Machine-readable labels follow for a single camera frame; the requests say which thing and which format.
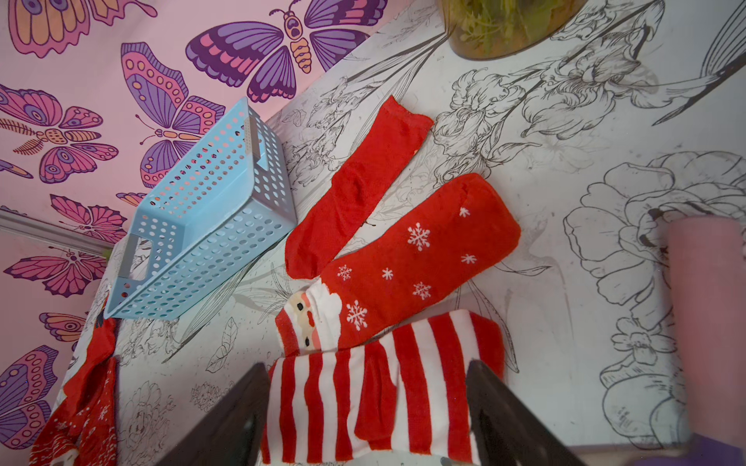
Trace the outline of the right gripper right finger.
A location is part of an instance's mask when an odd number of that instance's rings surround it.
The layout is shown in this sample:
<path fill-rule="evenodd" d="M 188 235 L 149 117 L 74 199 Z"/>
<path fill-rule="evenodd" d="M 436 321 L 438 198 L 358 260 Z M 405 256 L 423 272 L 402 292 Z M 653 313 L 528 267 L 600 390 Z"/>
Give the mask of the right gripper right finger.
<path fill-rule="evenodd" d="M 584 465 L 485 362 L 470 362 L 465 385 L 481 464 Z"/>

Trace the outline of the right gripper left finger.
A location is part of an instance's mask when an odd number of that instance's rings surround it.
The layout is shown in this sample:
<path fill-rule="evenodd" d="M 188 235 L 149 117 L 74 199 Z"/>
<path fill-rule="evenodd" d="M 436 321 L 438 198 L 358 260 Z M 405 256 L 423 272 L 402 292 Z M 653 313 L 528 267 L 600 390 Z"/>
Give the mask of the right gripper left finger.
<path fill-rule="evenodd" d="M 257 464 L 269 397 L 268 371 L 258 363 L 159 464 Z"/>

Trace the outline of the red white striped sock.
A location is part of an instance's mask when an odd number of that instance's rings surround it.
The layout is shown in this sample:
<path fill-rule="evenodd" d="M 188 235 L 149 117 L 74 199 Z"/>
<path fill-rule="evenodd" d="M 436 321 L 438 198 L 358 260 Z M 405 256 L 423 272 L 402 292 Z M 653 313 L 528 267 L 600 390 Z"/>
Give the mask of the red white striped sock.
<path fill-rule="evenodd" d="M 504 373 L 499 325 L 467 310 L 364 346 L 280 358 L 269 372 L 261 460 L 320 464 L 395 450 L 478 464 L 466 388 L 474 360 Z"/>

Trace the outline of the red snowflake santa sock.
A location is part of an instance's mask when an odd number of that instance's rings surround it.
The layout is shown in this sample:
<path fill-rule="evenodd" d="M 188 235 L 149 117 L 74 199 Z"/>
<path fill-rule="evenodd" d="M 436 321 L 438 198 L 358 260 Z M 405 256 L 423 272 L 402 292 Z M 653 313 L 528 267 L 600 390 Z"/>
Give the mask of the red snowflake santa sock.
<path fill-rule="evenodd" d="M 275 318 L 285 355 L 357 347 L 498 264 L 521 227 L 480 175 L 460 176 L 365 247 L 324 266 Z"/>

